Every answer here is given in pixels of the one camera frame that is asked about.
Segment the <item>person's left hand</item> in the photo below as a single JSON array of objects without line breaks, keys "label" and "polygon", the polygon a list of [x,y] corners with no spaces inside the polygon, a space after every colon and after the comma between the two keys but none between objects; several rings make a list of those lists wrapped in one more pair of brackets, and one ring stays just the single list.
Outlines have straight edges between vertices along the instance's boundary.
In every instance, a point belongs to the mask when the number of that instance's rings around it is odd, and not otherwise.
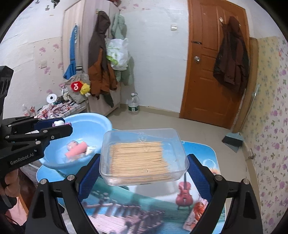
[{"label": "person's left hand", "polygon": [[9,197],[18,197],[20,194],[20,184],[19,184],[19,170],[9,172],[5,178],[4,182],[7,184],[5,188],[1,187],[1,195],[7,195]]}]

